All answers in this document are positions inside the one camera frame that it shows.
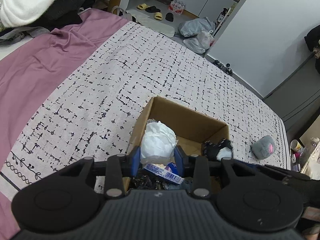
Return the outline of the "black felt panda toy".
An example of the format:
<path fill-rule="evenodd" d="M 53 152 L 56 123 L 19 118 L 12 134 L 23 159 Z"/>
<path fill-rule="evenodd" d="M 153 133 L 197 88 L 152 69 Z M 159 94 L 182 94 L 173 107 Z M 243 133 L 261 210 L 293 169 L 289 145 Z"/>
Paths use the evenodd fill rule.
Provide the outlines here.
<path fill-rule="evenodd" d="M 217 144 L 206 141 L 202 144 L 202 155 L 209 161 L 221 161 L 223 158 L 233 158 L 233 147 L 231 141 L 222 139 Z"/>

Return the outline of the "black clothes pile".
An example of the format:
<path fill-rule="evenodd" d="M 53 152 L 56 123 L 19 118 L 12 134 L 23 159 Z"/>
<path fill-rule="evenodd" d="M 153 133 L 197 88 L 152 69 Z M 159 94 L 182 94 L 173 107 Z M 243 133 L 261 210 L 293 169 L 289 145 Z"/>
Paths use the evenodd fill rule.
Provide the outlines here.
<path fill-rule="evenodd" d="M 43 27 L 52 31 L 71 24 L 80 24 L 78 13 L 91 8 L 95 0 L 55 0 L 46 12 L 29 27 Z"/>

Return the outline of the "water bottle pack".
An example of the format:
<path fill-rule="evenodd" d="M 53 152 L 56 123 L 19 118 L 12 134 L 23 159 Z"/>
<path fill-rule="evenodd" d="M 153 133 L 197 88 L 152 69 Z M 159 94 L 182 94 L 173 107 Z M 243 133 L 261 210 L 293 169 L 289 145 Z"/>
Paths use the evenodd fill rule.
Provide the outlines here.
<path fill-rule="evenodd" d="M 178 15 L 182 15 L 185 9 L 185 3 L 179 0 L 172 0 L 168 9 Z"/>

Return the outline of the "white soft ball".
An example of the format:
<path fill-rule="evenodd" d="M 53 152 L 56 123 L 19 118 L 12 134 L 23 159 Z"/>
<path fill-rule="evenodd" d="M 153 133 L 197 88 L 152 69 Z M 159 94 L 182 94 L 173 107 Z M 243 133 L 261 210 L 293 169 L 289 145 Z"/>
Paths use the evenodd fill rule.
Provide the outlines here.
<path fill-rule="evenodd" d="M 173 160 L 178 143 L 175 132 L 167 125 L 154 119 L 147 120 L 140 143 L 140 162 L 167 165 Z"/>

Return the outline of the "white black patterned blanket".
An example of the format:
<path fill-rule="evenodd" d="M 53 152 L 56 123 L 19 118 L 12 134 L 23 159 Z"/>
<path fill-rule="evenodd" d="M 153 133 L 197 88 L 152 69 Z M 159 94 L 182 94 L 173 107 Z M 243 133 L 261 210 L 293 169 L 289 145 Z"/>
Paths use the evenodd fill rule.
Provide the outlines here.
<path fill-rule="evenodd" d="M 106 62 L 119 78 L 116 125 L 127 148 L 143 108 L 160 96 L 225 122 L 236 159 L 253 163 L 252 142 L 270 135 L 276 152 L 264 163 L 290 168 L 281 118 L 238 81 L 179 43 L 136 23 L 125 24 L 107 42 L 114 49 Z"/>

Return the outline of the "mauve bed sheet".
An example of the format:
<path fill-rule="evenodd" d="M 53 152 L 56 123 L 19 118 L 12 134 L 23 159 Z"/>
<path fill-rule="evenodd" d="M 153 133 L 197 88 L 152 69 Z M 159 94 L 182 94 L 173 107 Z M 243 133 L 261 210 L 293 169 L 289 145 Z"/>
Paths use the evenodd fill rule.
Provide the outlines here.
<path fill-rule="evenodd" d="M 21 189 L 77 160 L 124 152 L 116 120 L 116 69 L 107 41 L 126 20 L 98 9 L 40 35 L 1 61 L 1 239 L 18 230 Z"/>

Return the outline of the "grey plush mouse toy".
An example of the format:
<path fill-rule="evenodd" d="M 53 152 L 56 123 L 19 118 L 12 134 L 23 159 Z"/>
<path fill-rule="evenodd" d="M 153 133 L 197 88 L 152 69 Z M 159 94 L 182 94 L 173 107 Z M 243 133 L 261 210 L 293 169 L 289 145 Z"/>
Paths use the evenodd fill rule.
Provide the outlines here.
<path fill-rule="evenodd" d="M 264 160 L 274 154 L 276 145 L 270 135 L 266 135 L 251 145 L 251 151 L 258 160 Z"/>

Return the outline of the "grey floor mat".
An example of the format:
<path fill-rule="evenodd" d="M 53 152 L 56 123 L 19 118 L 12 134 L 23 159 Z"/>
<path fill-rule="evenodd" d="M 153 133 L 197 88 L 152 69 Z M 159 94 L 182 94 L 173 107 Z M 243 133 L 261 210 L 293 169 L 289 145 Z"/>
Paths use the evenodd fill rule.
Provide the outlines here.
<path fill-rule="evenodd" d="M 145 27 L 148 27 L 167 37 L 173 37 L 175 35 L 175 28 L 170 25 L 164 24 L 161 21 L 154 20 L 150 18 L 148 15 L 140 11 L 137 11 L 135 9 L 130 9 L 130 10 L 127 10 L 126 12 L 131 14 L 132 17 L 136 19 L 136 22 L 140 23 Z"/>

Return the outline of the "black slipper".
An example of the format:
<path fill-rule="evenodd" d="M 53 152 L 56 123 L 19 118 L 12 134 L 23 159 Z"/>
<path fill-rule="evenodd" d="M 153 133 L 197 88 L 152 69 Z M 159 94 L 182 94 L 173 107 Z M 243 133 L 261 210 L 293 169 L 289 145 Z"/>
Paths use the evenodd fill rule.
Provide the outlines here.
<path fill-rule="evenodd" d="M 165 20 L 168 22 L 173 22 L 174 21 L 174 15 L 171 12 L 168 12 L 165 16 Z"/>

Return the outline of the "blue tissue packet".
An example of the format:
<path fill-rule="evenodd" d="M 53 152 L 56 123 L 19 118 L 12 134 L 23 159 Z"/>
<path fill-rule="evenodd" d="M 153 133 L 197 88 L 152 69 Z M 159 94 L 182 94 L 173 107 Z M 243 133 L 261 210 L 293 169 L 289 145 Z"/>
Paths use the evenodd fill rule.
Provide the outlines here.
<path fill-rule="evenodd" d="M 156 176 L 159 176 L 171 183 L 181 185 L 184 182 L 184 179 L 180 177 L 179 175 L 174 174 L 171 171 L 168 171 L 162 167 L 159 167 L 155 164 L 145 164 L 143 165 L 143 168 L 151 173 L 153 173 Z"/>

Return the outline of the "yellow slipper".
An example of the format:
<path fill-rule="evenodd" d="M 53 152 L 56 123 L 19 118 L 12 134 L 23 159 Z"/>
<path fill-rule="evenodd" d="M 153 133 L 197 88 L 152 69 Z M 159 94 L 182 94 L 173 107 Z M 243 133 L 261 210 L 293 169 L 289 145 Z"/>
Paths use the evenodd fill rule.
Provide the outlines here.
<path fill-rule="evenodd" d="M 158 21 L 162 21 L 163 20 L 163 16 L 161 12 L 156 12 L 154 14 L 154 19 L 158 20 Z"/>
<path fill-rule="evenodd" d="M 145 3 L 143 3 L 143 4 L 139 4 L 138 6 L 137 6 L 137 9 L 139 9 L 139 10 L 145 10 L 146 8 L 148 8 L 149 6 L 147 5 L 147 4 L 145 4 Z"/>

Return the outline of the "brown cardboard box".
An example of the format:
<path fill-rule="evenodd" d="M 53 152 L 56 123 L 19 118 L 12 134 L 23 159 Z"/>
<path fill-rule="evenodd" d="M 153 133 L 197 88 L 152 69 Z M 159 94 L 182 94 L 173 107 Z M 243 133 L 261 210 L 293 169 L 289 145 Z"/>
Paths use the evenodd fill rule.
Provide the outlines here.
<path fill-rule="evenodd" d="M 228 125 L 160 96 L 152 97 L 142 110 L 133 128 L 127 153 L 139 146 L 147 121 L 153 119 L 168 126 L 176 135 L 177 144 L 187 155 L 201 154 L 206 141 L 218 143 L 229 138 Z"/>

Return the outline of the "grey plastic bags pile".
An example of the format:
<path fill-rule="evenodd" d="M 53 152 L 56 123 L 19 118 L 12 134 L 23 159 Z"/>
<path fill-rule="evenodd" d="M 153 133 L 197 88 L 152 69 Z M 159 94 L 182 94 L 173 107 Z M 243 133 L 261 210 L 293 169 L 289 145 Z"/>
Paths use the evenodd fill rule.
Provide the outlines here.
<path fill-rule="evenodd" d="M 183 44 L 197 54 L 204 54 L 213 44 L 215 22 L 208 17 L 185 21 L 178 26 L 178 32 L 183 36 Z"/>

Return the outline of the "black plastic bag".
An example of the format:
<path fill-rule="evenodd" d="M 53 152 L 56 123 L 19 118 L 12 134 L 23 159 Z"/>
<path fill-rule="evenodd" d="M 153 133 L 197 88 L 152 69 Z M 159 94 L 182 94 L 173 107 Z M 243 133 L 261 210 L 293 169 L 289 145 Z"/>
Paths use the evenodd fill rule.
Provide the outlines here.
<path fill-rule="evenodd" d="M 139 169 L 136 176 L 130 179 L 129 190 L 166 190 L 165 180 L 145 169 Z"/>

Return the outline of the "yellow white cup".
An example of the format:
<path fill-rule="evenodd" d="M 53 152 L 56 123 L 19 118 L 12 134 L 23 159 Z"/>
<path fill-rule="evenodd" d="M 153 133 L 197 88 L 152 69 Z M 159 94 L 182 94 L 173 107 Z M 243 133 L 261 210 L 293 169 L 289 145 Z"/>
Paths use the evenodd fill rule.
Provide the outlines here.
<path fill-rule="evenodd" d="M 290 143 L 290 148 L 295 153 L 303 153 L 304 147 L 300 144 L 300 142 L 296 139 L 292 140 Z"/>

